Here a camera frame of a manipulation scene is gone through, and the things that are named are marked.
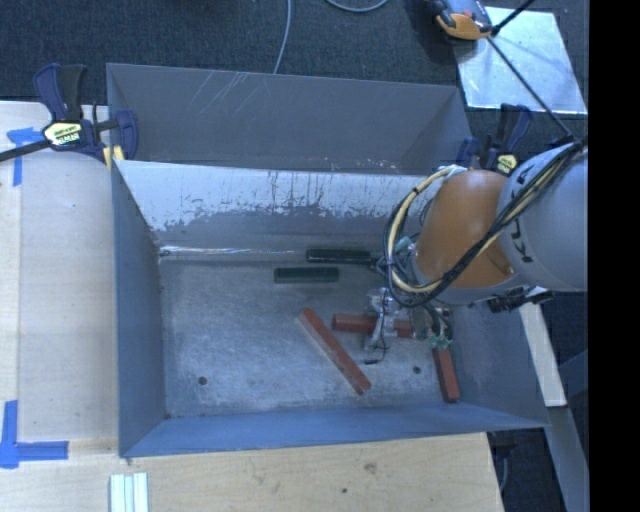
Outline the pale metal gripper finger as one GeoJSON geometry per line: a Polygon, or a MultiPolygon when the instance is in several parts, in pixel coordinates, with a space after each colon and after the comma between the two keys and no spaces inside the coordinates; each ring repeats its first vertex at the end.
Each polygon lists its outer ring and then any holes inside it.
{"type": "Polygon", "coordinates": [[[390,314],[379,314],[376,318],[373,333],[367,336],[368,351],[386,351],[390,341],[399,337],[396,318],[390,314]]]}
{"type": "Polygon", "coordinates": [[[368,291],[369,311],[377,317],[392,319],[395,315],[395,299],[386,287],[368,291]]]}

